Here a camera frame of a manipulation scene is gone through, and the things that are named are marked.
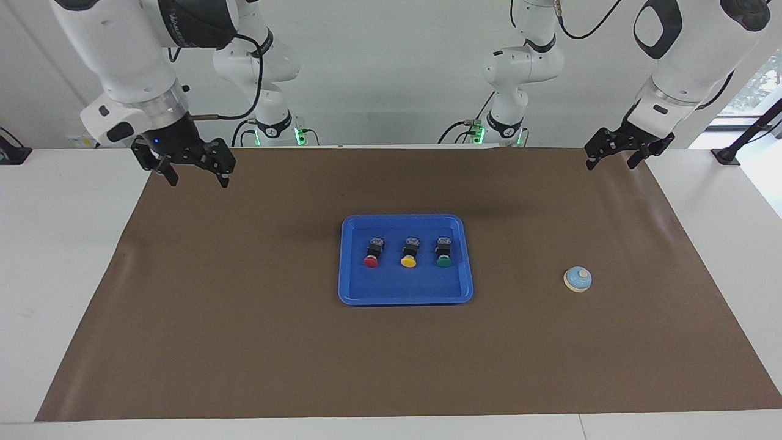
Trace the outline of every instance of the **green button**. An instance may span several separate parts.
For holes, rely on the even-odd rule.
[[[439,258],[437,258],[437,265],[439,267],[450,267],[453,264],[453,262],[450,260],[450,257],[447,255],[440,255]]]

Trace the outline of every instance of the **red button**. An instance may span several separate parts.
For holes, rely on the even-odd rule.
[[[378,267],[378,259],[374,255],[367,255],[364,259],[364,264],[367,267],[376,268]]]

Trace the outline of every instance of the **yellow button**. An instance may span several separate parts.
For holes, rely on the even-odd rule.
[[[402,257],[402,266],[408,269],[414,268],[415,265],[417,264],[418,263],[415,261],[415,257],[413,257],[412,255],[405,255],[404,257]]]

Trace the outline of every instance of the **brown table surface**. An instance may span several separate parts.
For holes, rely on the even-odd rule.
[[[236,150],[153,176],[37,420],[782,408],[657,182],[581,150]],[[462,218],[475,296],[337,297],[353,214]],[[594,275],[585,294],[563,272]]]

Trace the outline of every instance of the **robotic arm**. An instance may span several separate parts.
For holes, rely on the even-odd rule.
[[[256,133],[263,146],[289,146],[303,143],[296,129],[296,117],[291,113],[282,90],[276,82],[290,81],[299,74],[299,59],[285,43],[274,38],[256,10],[256,4],[238,0],[239,33],[262,41],[262,53],[243,40],[234,40],[214,53],[214,69],[254,102],[258,87],[258,70],[263,80],[258,104],[253,109]]]
[[[584,147],[586,167],[591,170],[604,157],[625,150],[635,152],[627,161],[630,168],[662,154],[674,139],[673,129],[705,108],[703,102],[718,85],[726,85],[770,18],[766,0],[648,0],[634,34],[658,66],[619,128],[601,128]],[[649,38],[643,28],[656,24],[662,31]]]
[[[145,170],[178,176],[193,164],[228,186],[236,159],[222,139],[204,142],[162,47],[222,48],[236,36],[235,0],[49,0],[104,93],[81,112],[98,142],[140,135],[131,147]]]
[[[504,145],[521,135],[529,101],[522,86],[556,78],[565,65],[565,56],[556,46],[554,0],[523,0],[513,14],[524,45],[494,52],[483,68],[483,76],[496,91],[493,106],[481,121],[486,128],[484,141]]]

